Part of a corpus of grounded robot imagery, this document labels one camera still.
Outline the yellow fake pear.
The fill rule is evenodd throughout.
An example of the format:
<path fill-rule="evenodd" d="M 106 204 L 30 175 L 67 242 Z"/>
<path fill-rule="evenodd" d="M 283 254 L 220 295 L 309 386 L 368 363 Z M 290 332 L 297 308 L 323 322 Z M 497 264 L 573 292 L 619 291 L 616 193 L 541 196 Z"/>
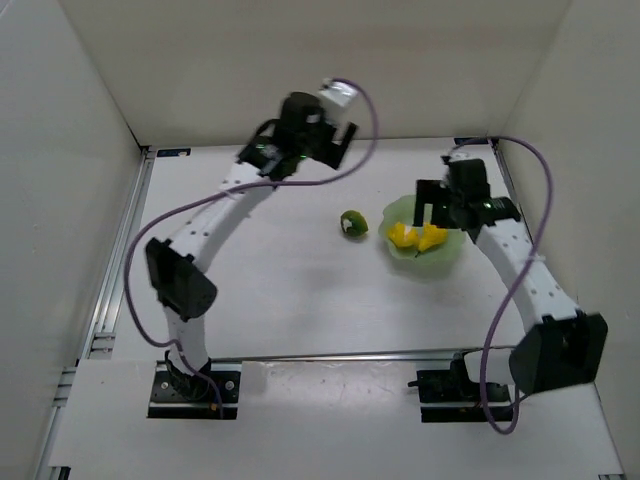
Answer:
<path fill-rule="evenodd" d="M 416 255 L 420 256 L 439 245 L 444 244 L 448 239 L 448 230 L 430 223 L 425 223 L 418 230 L 416 243 Z"/>

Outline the yellow fake lemon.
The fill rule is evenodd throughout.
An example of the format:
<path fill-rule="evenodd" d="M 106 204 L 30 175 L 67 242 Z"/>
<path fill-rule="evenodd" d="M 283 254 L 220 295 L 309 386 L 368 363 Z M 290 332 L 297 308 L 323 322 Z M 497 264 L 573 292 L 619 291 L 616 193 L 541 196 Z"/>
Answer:
<path fill-rule="evenodd" d="M 419 229 L 401 222 L 395 223 L 387 232 L 388 239 L 398 249 L 416 250 L 420 241 Z"/>

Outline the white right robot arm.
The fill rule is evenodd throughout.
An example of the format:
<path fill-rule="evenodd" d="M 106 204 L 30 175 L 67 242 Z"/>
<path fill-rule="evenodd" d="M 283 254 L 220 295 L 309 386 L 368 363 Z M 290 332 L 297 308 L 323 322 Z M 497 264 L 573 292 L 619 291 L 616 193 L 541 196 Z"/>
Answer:
<path fill-rule="evenodd" d="M 454 161 L 442 180 L 416 182 L 414 219 L 466 232 L 511 294 L 525 335 L 509 352 L 464 355 L 473 383 L 513 385 L 526 395 L 595 380 L 608 333 L 599 313 L 584 312 L 559 286 L 511 199 L 493 197 L 480 159 Z"/>

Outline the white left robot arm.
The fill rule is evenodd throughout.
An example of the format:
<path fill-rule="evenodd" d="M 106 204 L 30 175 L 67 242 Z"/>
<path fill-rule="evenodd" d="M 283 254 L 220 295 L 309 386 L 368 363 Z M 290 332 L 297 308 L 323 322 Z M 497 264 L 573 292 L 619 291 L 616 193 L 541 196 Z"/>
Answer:
<path fill-rule="evenodd" d="M 221 193 L 169 238 L 147 242 L 150 282 L 168 324 L 167 360 L 179 373 L 192 377 L 209 364 L 204 317 L 217 296 L 207 276 L 214 257 L 251 211 L 296 173 L 300 162 L 311 158 L 340 167 L 357 127 L 349 124 L 340 141 L 334 137 L 357 95 L 342 82 L 315 94 L 289 94 L 278 117 L 259 127 L 240 150 Z"/>

